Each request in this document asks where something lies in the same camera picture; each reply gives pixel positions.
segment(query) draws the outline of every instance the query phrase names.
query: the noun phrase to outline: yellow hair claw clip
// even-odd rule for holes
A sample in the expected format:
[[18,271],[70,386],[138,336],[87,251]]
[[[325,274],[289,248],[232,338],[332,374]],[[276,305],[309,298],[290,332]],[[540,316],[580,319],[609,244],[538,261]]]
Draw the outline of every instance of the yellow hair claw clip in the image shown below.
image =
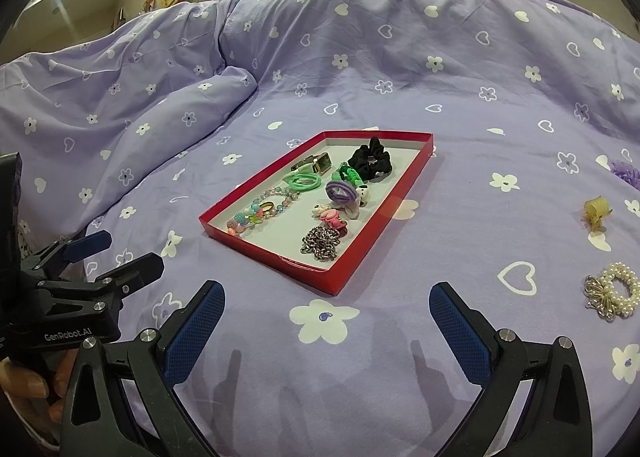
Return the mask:
[[600,231],[603,218],[612,211],[607,199],[602,195],[584,203],[584,217],[589,221],[591,231]]

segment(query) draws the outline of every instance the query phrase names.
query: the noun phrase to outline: purple scrunchie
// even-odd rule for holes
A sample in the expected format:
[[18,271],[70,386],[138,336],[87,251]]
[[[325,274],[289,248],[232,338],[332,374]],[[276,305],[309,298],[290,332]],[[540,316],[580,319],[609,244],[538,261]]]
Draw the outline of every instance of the purple scrunchie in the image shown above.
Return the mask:
[[325,189],[327,196],[333,202],[337,202],[343,206],[353,204],[358,198],[358,194],[353,186],[345,181],[329,181]]

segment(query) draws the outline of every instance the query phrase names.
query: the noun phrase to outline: silver chain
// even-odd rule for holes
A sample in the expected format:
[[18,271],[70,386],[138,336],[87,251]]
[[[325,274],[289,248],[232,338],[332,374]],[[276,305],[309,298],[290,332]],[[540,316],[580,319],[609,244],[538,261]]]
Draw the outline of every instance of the silver chain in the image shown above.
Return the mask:
[[340,244],[337,230],[316,226],[302,238],[300,253],[313,253],[316,260],[335,260],[335,246]]

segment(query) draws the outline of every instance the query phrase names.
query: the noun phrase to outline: purple comforter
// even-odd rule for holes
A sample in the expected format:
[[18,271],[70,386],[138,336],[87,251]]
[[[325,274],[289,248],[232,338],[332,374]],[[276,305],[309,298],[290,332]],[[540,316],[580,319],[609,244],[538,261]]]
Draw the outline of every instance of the purple comforter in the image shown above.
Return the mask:
[[[0,150],[24,159],[34,245],[107,229],[90,279],[164,257],[125,300],[125,339],[223,283],[178,387],[223,456],[434,455],[478,393],[428,312],[441,280],[496,328],[574,341],[603,456],[638,409],[640,319],[599,319],[582,281],[638,270],[640,194],[609,163],[640,156],[639,92],[640,44],[564,0],[217,0],[0,68]],[[437,149],[337,297],[202,231],[200,213],[289,148],[369,127],[432,132]],[[598,195],[614,212],[590,235]]]

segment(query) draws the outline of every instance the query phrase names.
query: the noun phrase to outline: human hand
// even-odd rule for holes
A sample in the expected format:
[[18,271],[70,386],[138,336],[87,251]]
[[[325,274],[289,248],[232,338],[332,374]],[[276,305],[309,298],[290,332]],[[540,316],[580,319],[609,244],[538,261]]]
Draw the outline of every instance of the human hand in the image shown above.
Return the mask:
[[[53,379],[54,390],[61,397],[53,405],[50,405],[47,411],[50,420],[54,423],[59,423],[62,418],[66,387],[76,361],[77,352],[77,349],[66,352]],[[31,426],[42,433],[48,432],[47,420],[38,415],[30,401],[31,399],[49,397],[49,386],[42,376],[29,369],[15,365],[6,358],[0,361],[0,387],[9,394],[16,410]]]

